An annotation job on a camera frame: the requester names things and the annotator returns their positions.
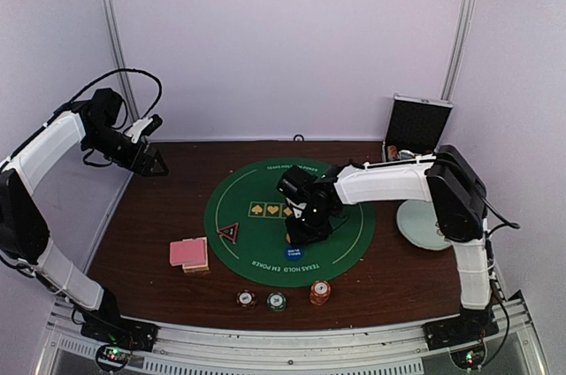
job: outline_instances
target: metal frame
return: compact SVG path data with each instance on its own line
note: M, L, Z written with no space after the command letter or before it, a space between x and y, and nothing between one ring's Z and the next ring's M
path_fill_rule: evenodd
M463 49L470 30L471 16L474 11L476 0L462 0L460 7L460 18L458 20L458 27L456 29L456 36L454 39L454 47L452 49L452 56L450 57L450 64L446 79L444 80L444 87L440 99L449 101L454 94L454 87L462 63Z
M116 13L114 11L114 3L112 0L102 0L104 15L106 16L106 26L108 28L108 36L110 37L110 44L112 49L112 58L116 68L126 68L124 60L124 52L118 34L118 23L116 21ZM138 107L135 103L134 93L132 92L132 85L130 84L127 73L118 73L119 83L124 94L127 109L130 113L131 120L140 118Z
M521 338L522 352L532 375L547 374L546 364L524 301L505 304L510 331ZM80 327L71 321L71 304L57 301L42 339L42 355L36 375L51 375L59 351L91 359L99 346L80 337ZM500 333L506 319L499 306L493 308ZM423 323L386 325L329 331L233 331L196 326L160 324L152 353L136 352L128 369L141 373L199 373L229 375L383 373L387 368L400 374L422 373L422 359L446 354L447 348L429 351Z

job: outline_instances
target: metal pole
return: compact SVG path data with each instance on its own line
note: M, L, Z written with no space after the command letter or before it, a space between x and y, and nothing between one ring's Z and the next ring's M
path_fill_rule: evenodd
M471 16L474 11L476 0L462 0L460 8L460 18L458 20L458 28L454 39L454 48L452 49L452 56L450 57L450 64L448 65L448 72L444 80L444 88L440 99L450 101L454 94L454 87L462 63L463 49L470 30Z
M116 22L116 14L114 12L114 4L112 0L102 0L104 15L106 16L106 26L108 28L108 35L110 37L112 58L114 59L114 65L116 68L125 68L126 62L124 61L124 53L122 51L122 45L120 43L120 38L118 34L118 23ZM127 76L127 73L119 73L119 83L124 94L124 100L126 101L127 109L130 113L130 118L132 121L136 121L140 118L140 113L138 112L137 105L135 104L134 93L132 92L132 85Z

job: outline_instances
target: black cable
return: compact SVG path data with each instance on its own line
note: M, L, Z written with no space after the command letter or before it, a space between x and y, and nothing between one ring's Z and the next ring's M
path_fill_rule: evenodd
M153 74L146 72L145 70L138 70L137 68L117 68L116 70L112 70L110 72L107 72L105 74L103 74L100 77L97 77L96 79L92 80L88 85L86 85L85 87L83 87L79 92L77 92L67 103L65 103L66 105L74 103L77 98L79 98L82 94L84 94L87 90L89 90L90 88L92 88L96 83L106 79L107 77L112 76L113 74L116 73L138 73L138 74L143 74L144 76L149 77L150 79L152 79L158 86L158 91L157 91L157 96L156 99L153 101L153 103L149 106L148 110L145 111L145 113L143 114L143 116L141 116L141 118L143 119L144 117L146 117L149 112L151 110L153 110L155 108L155 106L157 105L157 103L159 102L159 100L161 99L161 95L163 94L163 85L161 84L161 80L154 76Z
M73 313L71 313L71 321L72 321L75 325L85 325L86 322L77 322L77 321L75 320L74 316L77 314L77 310L78 310L77 307L75 307L75 308L73 309Z
M474 189L476 194L478 194L479 199L486 205L486 207L494 214L495 217L497 217L501 222L503 222L503 224L505 226L508 226L511 229L520 229L521 228L521 225L519 225L517 222L510 222L509 220L504 218L492 206L492 204L489 201L487 201L487 198L484 195L484 192L479 190L478 186L470 179L470 176L468 176L468 173L466 173L466 171L462 167L460 167L459 165L457 165L456 163L454 163L452 161L443 160L441 158L437 158L434 161L434 163L435 164L438 163L439 165L446 165L446 166L452 167L453 169L456 169L464 178L466 178L466 180L470 183L471 187Z
M6 260L2 255L0 255L0 262L2 262L10 269L13 269L14 271L18 272L20 275L24 275L26 278L30 278L30 279L35 278L33 274L23 272L24 270L29 270L29 267L27 267L25 264L21 264L21 263L12 264L8 260Z
M82 162L85 165L89 165L90 167L96 167L98 169L103 168L103 167L108 167L110 165L112 165L112 161L110 161L109 163L93 163L92 161L88 161L88 158L90 156L92 156L92 154L95 152L94 148L91 148L87 151L87 153L82 156Z
M502 227L508 227L508 226L507 226L506 224L504 224L504 223L500 223L499 225L497 225L496 227L492 228L492 230L487 233L486 238L489 239L489 238L493 235L493 233L494 233L495 231L501 229Z
M505 345L505 341L507 340L507 338L509 336L509 329L511 327L511 319L509 317L509 313L507 312L507 309L505 309L505 306L503 305L503 301L501 300L501 297L499 297L499 293L497 292L497 288L495 287L494 282L492 282L492 290L493 290L493 294L495 295L495 300L497 300L497 303L499 303L499 305L501 306L503 313L505 313L505 319L507 320L507 327L505 328L505 335L503 335L503 340L501 341L501 344L499 345L497 350L495 350L495 353L493 353L492 356L487 360L487 362L484 362L480 365L481 369L485 368L488 364L490 364L495 359L495 357L497 357L497 355L499 354L499 352L501 351L501 349Z
M23 150L28 143L30 143L38 134L40 134L41 132L43 132L45 130L45 125L41 126L39 129L37 129L35 132L33 132L31 134L31 136L29 136L25 141L23 141L11 154L10 154L10 160L14 157L16 157L21 150ZM6 160L4 161L4 163L2 164L2 166L0 166L0 172L5 168L5 166L8 165L8 163L10 163L10 160Z

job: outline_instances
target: deck of cards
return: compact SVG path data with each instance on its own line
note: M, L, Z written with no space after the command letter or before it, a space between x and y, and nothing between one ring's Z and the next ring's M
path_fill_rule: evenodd
M181 266L184 273L207 272L209 255L206 237L172 242L169 245L169 264Z

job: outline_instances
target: round table mat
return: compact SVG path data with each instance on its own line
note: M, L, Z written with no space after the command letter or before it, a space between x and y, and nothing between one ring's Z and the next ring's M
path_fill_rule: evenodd
M273 287L306 287L340 276L362 258L375 232L372 205L345 206L339 218L331 218L336 230L326 241L292 248L285 228L285 218L292 213L276 189L292 165L316 176L329 167L304 158L248 165L220 183L204 215L206 236L218 258L242 277ZM218 233L233 236L230 226L235 224L235 243Z

